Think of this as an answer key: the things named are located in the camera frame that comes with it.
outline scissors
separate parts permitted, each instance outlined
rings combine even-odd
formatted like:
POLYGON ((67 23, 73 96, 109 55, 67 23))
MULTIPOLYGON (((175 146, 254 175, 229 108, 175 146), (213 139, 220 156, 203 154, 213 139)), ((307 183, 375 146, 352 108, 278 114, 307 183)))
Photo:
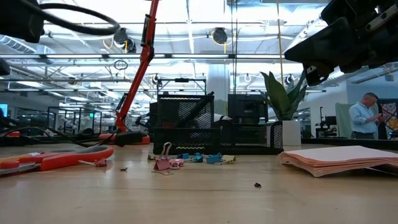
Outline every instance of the scissors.
POLYGON ((95 162, 113 155, 109 146, 93 146, 82 150, 55 150, 36 156, 23 157, 17 161, 0 163, 0 175, 25 171, 46 171, 81 164, 80 161, 95 162))

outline mesh desk organizer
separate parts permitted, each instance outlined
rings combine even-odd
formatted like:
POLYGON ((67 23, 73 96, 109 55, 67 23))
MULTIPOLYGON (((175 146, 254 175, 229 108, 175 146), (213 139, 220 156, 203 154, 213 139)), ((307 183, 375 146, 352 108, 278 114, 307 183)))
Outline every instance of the mesh desk organizer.
POLYGON ((170 154, 279 154, 282 122, 231 124, 214 122, 214 96, 159 95, 154 154, 171 142, 170 154))

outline paper stack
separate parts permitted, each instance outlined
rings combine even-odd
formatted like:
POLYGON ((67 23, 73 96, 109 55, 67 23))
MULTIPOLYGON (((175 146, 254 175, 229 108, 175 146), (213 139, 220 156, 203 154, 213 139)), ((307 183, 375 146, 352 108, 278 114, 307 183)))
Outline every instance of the paper stack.
POLYGON ((390 165, 398 168, 398 154, 362 146, 326 147, 283 152, 283 164, 293 164, 314 177, 346 170, 390 165))

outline table surface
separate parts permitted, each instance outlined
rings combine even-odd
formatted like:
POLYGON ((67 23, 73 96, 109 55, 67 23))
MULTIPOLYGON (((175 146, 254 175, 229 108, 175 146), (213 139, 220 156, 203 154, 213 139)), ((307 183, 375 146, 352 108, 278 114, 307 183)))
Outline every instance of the table surface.
MULTIPOLYGON (((0 157, 68 148, 79 146, 0 147, 0 157)), ((2 178, 0 223, 398 222, 393 176, 357 170, 314 178, 279 164, 276 156, 237 156, 236 164, 224 166, 188 163, 165 176, 151 172, 151 149, 115 147, 107 167, 82 165, 2 178)))

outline white planter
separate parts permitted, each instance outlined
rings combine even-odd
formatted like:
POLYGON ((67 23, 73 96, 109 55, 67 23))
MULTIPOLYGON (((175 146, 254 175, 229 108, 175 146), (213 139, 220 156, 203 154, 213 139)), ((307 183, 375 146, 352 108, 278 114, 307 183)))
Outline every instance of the white planter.
POLYGON ((301 146, 301 127, 299 121, 283 121, 282 130, 284 146, 301 146))

